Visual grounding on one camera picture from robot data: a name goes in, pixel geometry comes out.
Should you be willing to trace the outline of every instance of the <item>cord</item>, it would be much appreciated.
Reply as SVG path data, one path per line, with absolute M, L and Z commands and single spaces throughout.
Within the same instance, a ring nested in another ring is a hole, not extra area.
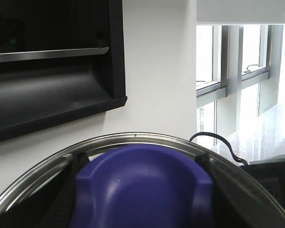
M 194 134 L 193 136 L 191 136 L 191 138 L 189 139 L 189 141 L 191 142 L 194 138 L 196 138 L 197 136 L 200 136 L 200 135 L 205 135 L 205 136 L 210 136 L 210 137 L 213 137 L 213 138 L 216 138 L 216 139 L 219 139 L 221 140 L 229 149 L 230 153 L 231 153 L 231 156 L 232 158 L 236 161 L 236 162 L 239 162 L 239 163 L 242 163 L 244 164 L 245 167 L 248 166 L 248 162 L 245 160 L 245 159 L 242 159 L 242 158 L 239 158 L 237 157 L 234 153 L 233 153 L 233 150 L 231 148 L 231 145 L 230 143 L 227 141 L 227 139 L 223 138 L 222 136 L 218 135 L 218 134 L 214 134 L 214 133 L 211 133 L 211 132 L 199 132 L 199 133 L 196 133 Z

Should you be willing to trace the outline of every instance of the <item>glass pane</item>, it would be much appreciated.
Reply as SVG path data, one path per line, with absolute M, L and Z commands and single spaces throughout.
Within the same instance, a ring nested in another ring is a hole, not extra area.
M 260 38 L 260 25 L 244 25 L 242 72 L 246 71 L 247 66 L 251 64 L 259 64 Z M 249 67 L 249 70 L 251 71 L 258 69 L 258 66 Z
M 196 27 L 196 85 L 212 81 L 212 26 Z
M 242 89 L 240 128 L 251 126 L 257 117 L 259 84 Z
M 215 103 L 209 103 L 197 109 L 198 132 L 215 132 Z M 198 136 L 199 145 L 208 149 L 214 146 L 214 139 L 209 136 Z

